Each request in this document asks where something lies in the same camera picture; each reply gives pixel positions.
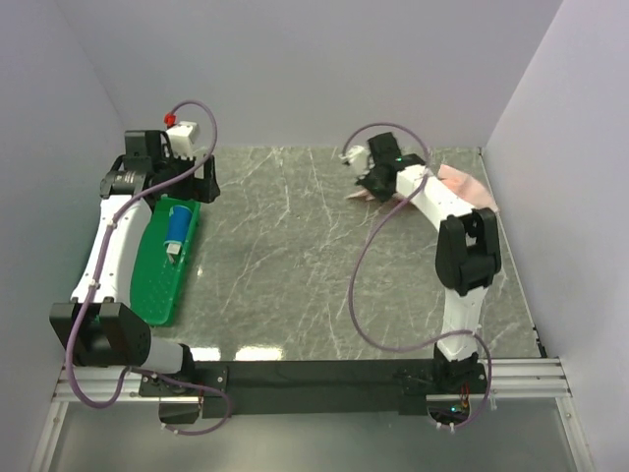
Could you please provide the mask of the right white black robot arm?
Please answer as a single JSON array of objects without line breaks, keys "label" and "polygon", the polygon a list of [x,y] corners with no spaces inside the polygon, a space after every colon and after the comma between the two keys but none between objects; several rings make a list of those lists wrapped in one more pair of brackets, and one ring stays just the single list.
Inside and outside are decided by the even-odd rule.
[{"label": "right white black robot arm", "polygon": [[356,174],[356,184],[376,200],[401,197],[437,231],[434,268],[445,299],[444,335],[435,345],[445,360],[432,368],[432,380],[440,390],[453,392],[467,379],[461,361],[477,353],[473,333],[488,288],[501,271],[496,213],[458,197],[429,170],[424,158],[404,153],[390,132],[369,139],[366,147],[346,149],[344,162]]}]

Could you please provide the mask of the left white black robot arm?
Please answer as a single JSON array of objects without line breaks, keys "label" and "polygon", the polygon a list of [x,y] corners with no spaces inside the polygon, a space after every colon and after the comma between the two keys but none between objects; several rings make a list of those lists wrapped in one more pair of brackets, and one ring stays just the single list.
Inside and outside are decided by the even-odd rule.
[{"label": "left white black robot arm", "polygon": [[198,381],[188,348],[154,337],[138,307],[134,276],[149,273],[141,261],[149,226],[161,207],[166,224],[151,258],[172,265],[164,283],[164,309],[171,311],[181,283],[197,203],[220,194],[214,158],[197,147],[195,122],[165,130],[132,130],[125,151],[100,182],[98,228],[83,274],[69,301],[52,306],[49,320],[75,367],[130,367],[154,371],[173,393],[191,392]]}]

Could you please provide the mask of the blue green crocodile towel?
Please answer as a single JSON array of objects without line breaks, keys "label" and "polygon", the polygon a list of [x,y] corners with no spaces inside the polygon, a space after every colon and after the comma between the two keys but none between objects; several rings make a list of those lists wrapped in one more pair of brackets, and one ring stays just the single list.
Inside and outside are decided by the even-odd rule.
[{"label": "blue green crocodile towel", "polygon": [[169,210],[164,248],[171,264],[175,264],[181,256],[192,216],[193,212],[187,206],[175,205]]}]

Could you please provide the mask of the pink towel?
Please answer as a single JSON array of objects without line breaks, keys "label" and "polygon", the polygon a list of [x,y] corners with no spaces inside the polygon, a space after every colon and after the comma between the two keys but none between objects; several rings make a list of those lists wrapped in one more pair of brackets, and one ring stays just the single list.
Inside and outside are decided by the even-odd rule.
[{"label": "pink towel", "polygon": [[473,176],[447,164],[441,164],[435,177],[454,195],[475,208],[499,208],[490,190]]}]

